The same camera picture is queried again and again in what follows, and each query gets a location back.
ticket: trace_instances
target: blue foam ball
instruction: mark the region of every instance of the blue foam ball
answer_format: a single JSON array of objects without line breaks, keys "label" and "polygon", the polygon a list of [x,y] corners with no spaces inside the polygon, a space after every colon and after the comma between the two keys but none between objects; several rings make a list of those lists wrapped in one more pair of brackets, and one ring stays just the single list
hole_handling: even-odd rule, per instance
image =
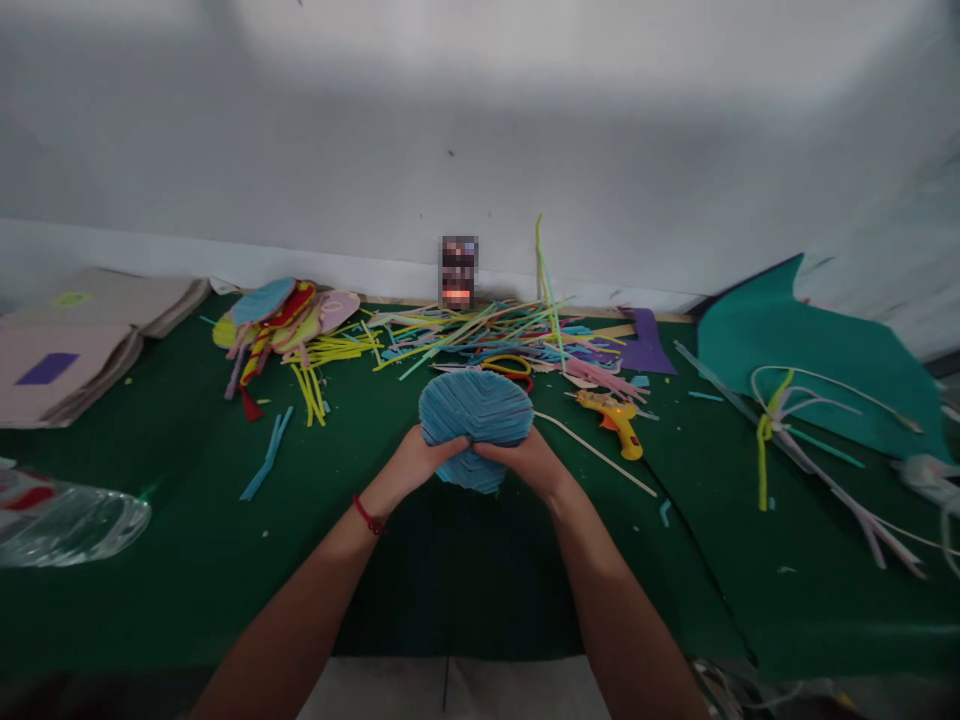
[{"label": "blue foam ball", "polygon": [[[420,422],[427,445],[467,435],[474,442],[516,447],[530,433],[533,404],[523,390],[495,372],[462,370],[427,384],[420,395]],[[485,495],[495,493],[506,474],[504,465],[480,457],[473,448],[437,470],[444,482]]]}]

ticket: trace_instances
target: purple paper square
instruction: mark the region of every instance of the purple paper square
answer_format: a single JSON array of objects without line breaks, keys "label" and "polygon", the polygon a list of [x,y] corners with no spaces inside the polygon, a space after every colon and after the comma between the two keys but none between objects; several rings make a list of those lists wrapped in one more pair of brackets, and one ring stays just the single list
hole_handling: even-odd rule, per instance
[{"label": "purple paper square", "polygon": [[49,385],[80,357],[75,353],[50,353],[17,380],[17,385]]}]

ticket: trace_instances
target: green tablecloth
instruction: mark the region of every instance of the green tablecloth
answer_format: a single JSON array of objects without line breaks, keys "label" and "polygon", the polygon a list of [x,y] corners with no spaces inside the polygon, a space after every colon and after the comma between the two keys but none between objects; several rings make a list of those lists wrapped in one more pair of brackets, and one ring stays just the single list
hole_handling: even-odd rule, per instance
[{"label": "green tablecloth", "polygon": [[[644,424],[647,457],[666,485],[769,681],[814,676],[934,673],[960,661],[960,582],[939,548],[900,537],[929,577],[892,555],[875,566],[852,513],[825,483],[768,446],[769,494],[757,509],[756,428],[716,394],[673,346],[695,352],[690,326],[661,325],[680,377],[653,383],[659,423]],[[889,458],[803,421],[791,422],[866,464],[857,469],[803,442],[807,454],[869,511],[939,542],[939,508],[897,479]],[[685,452],[675,452],[677,438]],[[660,452],[667,448],[669,452]]]},{"label": "green tablecloth", "polygon": [[[372,373],[372,358],[324,367],[326,428],[305,426],[289,368],[274,361],[251,386],[268,418],[247,424],[223,391],[232,363],[210,342],[230,298],[211,298],[167,339],[147,341],[130,373],[65,430],[2,432],[0,455],[53,477],[139,495],[152,488],[144,534],[109,560],[0,571],[0,671],[146,670],[217,662],[416,422],[424,366]],[[535,406],[618,458],[599,417],[538,376]],[[273,416],[296,409],[273,472],[252,502],[240,493],[263,462]],[[690,655],[747,651],[691,534],[664,528],[661,499],[538,421],[586,488],[627,562]],[[647,439],[651,458],[691,439]],[[639,463],[624,463],[659,486]],[[515,477],[497,497],[437,479],[394,514],[337,641],[346,655],[465,655],[533,660],[582,652],[546,511]]]},{"label": "green tablecloth", "polygon": [[[229,298],[197,314],[216,317]],[[689,655],[749,657],[769,680],[940,671],[960,652],[960,583],[940,551],[907,540],[930,576],[873,565],[859,526],[819,480],[770,450],[776,511],[756,509],[754,429],[680,358],[695,329],[661,324],[680,376],[653,380],[638,419],[645,457],[623,463],[653,499],[558,428],[538,427],[584,485],[613,539]],[[328,427],[306,428],[288,368],[253,384],[269,417],[248,425],[223,389],[231,363],[196,316],[148,341],[130,373],[67,430],[0,433],[0,455],[53,477],[140,494],[154,518],[115,558],[72,568],[3,570],[0,670],[151,669],[216,662],[376,473],[406,429],[433,371],[372,373],[372,358],[325,366]],[[534,405],[619,461],[616,437],[536,377]],[[263,461],[272,418],[296,408],[277,464],[250,503],[237,498]],[[805,428],[867,463],[811,457],[868,509],[938,539],[937,511],[903,488],[880,455]],[[660,503],[673,500],[664,528]],[[264,531],[269,534],[263,537]],[[582,651],[549,518],[508,476],[497,497],[434,479],[395,513],[337,642],[347,655],[547,659]]]}]

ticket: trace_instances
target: smartphone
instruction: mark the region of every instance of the smartphone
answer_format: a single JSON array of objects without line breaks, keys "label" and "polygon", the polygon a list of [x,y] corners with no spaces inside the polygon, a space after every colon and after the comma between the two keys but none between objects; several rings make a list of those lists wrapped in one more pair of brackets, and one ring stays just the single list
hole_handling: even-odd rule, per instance
[{"label": "smartphone", "polygon": [[450,310],[474,307],[479,240],[476,235],[440,238],[440,307]]}]

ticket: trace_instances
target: purple felt piece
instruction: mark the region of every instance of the purple felt piece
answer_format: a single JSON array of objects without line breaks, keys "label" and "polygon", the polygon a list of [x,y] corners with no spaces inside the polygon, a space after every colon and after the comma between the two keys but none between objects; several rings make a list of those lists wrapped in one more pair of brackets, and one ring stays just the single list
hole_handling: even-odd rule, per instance
[{"label": "purple felt piece", "polygon": [[670,358],[660,346],[660,334],[657,332],[657,318],[652,310],[634,308],[633,317],[637,325],[637,339],[627,340],[626,345],[594,340],[595,345],[620,351],[621,368],[637,372],[655,372],[663,375],[676,375],[677,371]]},{"label": "purple felt piece", "polygon": [[49,385],[66,372],[76,359],[76,353],[50,353],[43,360],[27,370],[27,374],[17,380],[17,385]]}]

